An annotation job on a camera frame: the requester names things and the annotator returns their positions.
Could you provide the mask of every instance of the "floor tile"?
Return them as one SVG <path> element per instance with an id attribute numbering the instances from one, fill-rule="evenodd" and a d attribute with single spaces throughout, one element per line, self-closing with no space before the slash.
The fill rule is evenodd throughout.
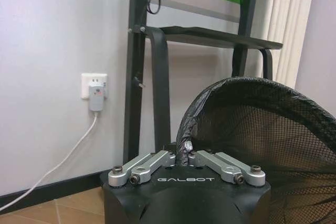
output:
<path id="1" fill-rule="evenodd" d="M 44 221 L 50 224 L 58 224 L 55 201 L 48 201 L 35 206 L 23 208 L 12 214 L 33 220 Z"/>
<path id="2" fill-rule="evenodd" d="M 58 205 L 61 224 L 103 224 L 104 216 Z"/>
<path id="3" fill-rule="evenodd" d="M 49 224 L 38 220 L 27 219 L 18 215 L 1 215 L 0 224 Z"/>
<path id="4" fill-rule="evenodd" d="M 82 191 L 77 194 L 57 199 L 56 203 L 58 205 L 103 215 L 104 206 L 102 193 L 101 187 L 97 187 L 88 191 Z"/>

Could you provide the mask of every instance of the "black metal frame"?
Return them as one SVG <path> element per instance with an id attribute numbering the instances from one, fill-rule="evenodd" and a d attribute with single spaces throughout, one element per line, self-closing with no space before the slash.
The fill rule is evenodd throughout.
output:
<path id="1" fill-rule="evenodd" d="M 146 24 L 147 0 L 130 0 L 129 28 L 136 24 Z M 139 154 L 142 89 L 139 83 L 143 78 L 145 34 L 129 33 L 127 47 L 127 76 L 124 119 L 124 153 L 126 163 Z"/>
<path id="2" fill-rule="evenodd" d="M 251 34 L 254 9 L 256 0 L 243 0 L 241 17 L 239 20 L 238 34 L 249 37 Z M 238 47 L 234 49 L 232 58 L 232 76 L 243 76 L 246 65 L 247 48 Z"/>
<path id="3" fill-rule="evenodd" d="M 146 26 L 147 0 L 130 0 L 127 80 L 124 125 L 124 163 L 139 153 L 141 99 L 144 43 L 147 35 L 152 45 L 153 106 L 155 150 L 169 144 L 170 101 L 169 101 L 169 63 L 165 34 L 155 27 Z M 243 0 L 238 34 L 249 37 L 252 27 L 256 0 Z M 264 78 L 272 79 L 272 58 L 268 49 L 260 49 L 264 61 Z M 243 76 L 246 64 L 247 47 L 237 46 L 233 53 L 232 76 Z"/>

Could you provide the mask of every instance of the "metal shelf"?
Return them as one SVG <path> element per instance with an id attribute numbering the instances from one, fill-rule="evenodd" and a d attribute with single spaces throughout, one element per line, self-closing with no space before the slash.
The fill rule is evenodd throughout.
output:
<path id="1" fill-rule="evenodd" d="M 162 27 L 161 30 L 165 33 L 166 40 L 188 44 L 220 48 L 237 48 L 242 46 L 248 49 L 258 50 L 282 48 L 281 43 L 200 27 L 170 26 Z"/>

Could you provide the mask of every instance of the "mesh basket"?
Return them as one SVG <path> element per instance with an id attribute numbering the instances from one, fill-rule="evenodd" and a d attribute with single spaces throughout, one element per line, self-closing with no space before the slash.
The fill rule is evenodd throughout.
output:
<path id="1" fill-rule="evenodd" d="M 177 161 L 194 150 L 260 165 L 272 186 L 270 223 L 336 223 L 336 120 L 297 91 L 261 78 L 205 89 L 177 134 Z"/>

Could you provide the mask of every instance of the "power adapter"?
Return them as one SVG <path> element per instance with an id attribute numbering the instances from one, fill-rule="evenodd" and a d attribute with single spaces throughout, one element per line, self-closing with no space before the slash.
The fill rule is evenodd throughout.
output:
<path id="1" fill-rule="evenodd" d="M 89 84 L 89 109 L 93 112 L 103 110 L 104 86 L 100 83 L 91 82 Z"/>

